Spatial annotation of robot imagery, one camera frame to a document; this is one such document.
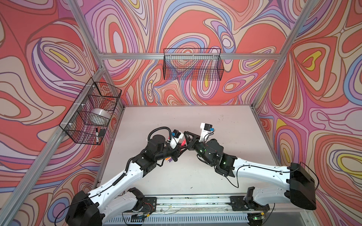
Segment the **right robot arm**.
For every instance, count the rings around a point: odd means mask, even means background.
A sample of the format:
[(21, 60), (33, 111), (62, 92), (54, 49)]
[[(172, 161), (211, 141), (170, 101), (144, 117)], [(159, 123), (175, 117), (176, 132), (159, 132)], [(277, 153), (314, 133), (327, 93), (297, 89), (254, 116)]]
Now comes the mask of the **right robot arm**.
[(216, 139), (203, 137), (186, 131), (187, 148), (196, 151), (197, 157), (215, 172), (225, 178), (249, 178), (262, 181), (271, 187), (257, 189), (249, 187), (245, 202), (260, 206), (270, 203), (292, 203), (295, 206), (314, 211), (316, 204), (315, 179), (299, 163), (290, 166), (272, 166), (254, 163), (224, 153), (224, 147)]

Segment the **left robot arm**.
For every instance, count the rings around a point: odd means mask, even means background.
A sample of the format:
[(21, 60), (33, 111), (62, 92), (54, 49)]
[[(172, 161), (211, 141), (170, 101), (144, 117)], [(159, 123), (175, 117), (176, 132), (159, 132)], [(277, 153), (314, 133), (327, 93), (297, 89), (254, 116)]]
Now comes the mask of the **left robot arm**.
[(144, 178), (157, 166), (158, 161), (167, 158), (177, 160), (182, 144), (183, 133), (173, 132), (168, 140), (162, 135), (148, 137), (146, 147), (128, 160), (126, 168), (100, 187), (85, 193), (78, 192), (71, 204), (57, 216), (65, 216), (69, 226), (101, 226), (119, 211), (142, 208), (142, 195), (130, 186)]

